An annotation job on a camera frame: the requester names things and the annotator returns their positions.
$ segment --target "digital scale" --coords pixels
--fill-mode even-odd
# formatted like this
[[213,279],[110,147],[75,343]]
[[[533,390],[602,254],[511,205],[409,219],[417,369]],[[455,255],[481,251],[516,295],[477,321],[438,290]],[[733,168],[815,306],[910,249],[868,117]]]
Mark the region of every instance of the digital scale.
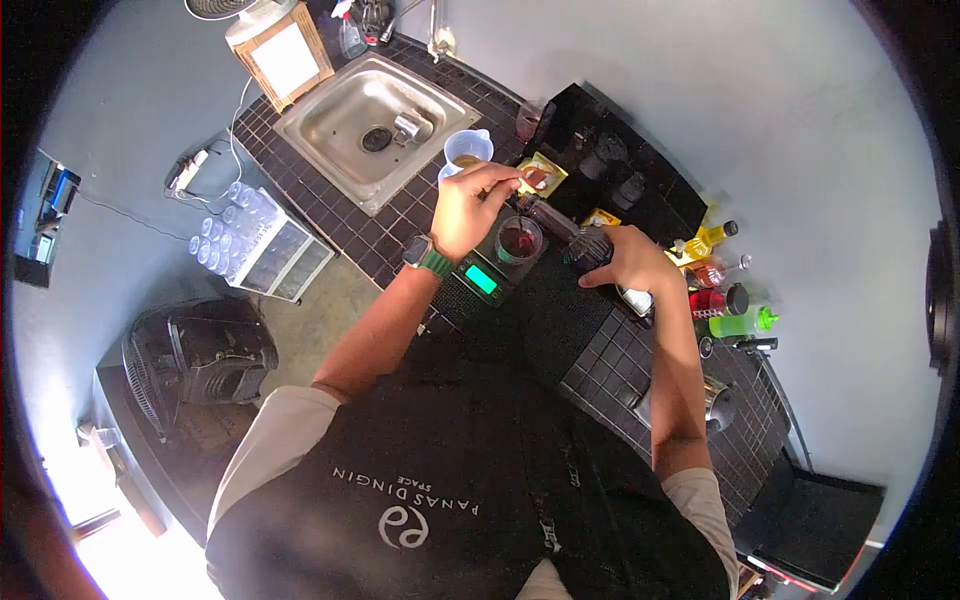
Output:
[[494,239],[500,225],[510,217],[517,216],[515,210],[505,205],[490,228],[490,233],[483,239],[476,249],[471,251],[453,270],[454,276],[460,280],[480,300],[496,308],[503,304],[518,284],[546,251],[549,242],[544,239],[543,245],[530,260],[519,265],[504,264],[496,257]]

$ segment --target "black apron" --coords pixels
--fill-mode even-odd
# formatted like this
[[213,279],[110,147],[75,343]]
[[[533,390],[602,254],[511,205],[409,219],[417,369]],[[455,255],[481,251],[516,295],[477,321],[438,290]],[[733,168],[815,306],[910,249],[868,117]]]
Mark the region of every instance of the black apron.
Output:
[[502,367],[381,377],[214,527],[227,600],[505,598],[543,558],[574,598],[727,598],[633,450]]

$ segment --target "green watch strap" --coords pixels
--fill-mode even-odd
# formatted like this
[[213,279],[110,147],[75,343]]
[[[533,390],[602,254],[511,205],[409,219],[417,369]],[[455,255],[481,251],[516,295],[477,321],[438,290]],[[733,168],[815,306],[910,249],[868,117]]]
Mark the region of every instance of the green watch strap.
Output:
[[420,267],[422,269],[429,269],[440,279],[446,278],[446,276],[450,275],[450,272],[453,271],[453,263],[434,250],[432,246],[430,247],[430,252],[428,252],[420,262]]

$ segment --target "power strip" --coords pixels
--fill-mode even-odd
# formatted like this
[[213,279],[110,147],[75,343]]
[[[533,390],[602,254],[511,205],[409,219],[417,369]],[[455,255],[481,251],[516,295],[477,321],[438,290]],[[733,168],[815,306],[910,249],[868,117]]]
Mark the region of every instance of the power strip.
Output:
[[210,152],[204,149],[198,151],[192,158],[183,156],[178,160],[170,172],[170,175],[167,176],[167,181],[165,182],[167,189],[172,189],[175,192],[186,189],[190,181],[200,172],[200,167],[204,164],[208,156],[210,156]]

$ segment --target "tiled countertop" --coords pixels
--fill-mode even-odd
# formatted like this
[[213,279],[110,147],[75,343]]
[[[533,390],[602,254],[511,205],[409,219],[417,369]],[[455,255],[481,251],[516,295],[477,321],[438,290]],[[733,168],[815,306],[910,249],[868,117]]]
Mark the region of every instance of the tiled countertop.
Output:
[[[479,110],[484,116],[474,127],[490,130],[497,149],[493,160],[505,164],[517,161],[523,151],[523,145],[513,136],[519,104],[508,95],[452,62],[434,65],[421,47],[401,36],[389,48],[372,51]],[[402,243],[430,229],[443,153],[437,154],[376,217],[370,218],[274,132],[273,124],[278,118],[262,97],[257,99],[235,124],[238,141],[305,219],[385,288],[402,264]],[[607,321],[569,368],[560,389],[632,444],[649,462],[650,432],[630,408],[649,386],[653,334],[625,321],[612,304],[611,310]],[[435,309],[429,311],[424,324],[429,331],[439,334],[454,328]],[[704,362],[704,371],[731,385],[741,397],[738,419],[709,440],[710,456],[733,527],[750,506],[783,448],[789,421],[759,360],[719,347]]]

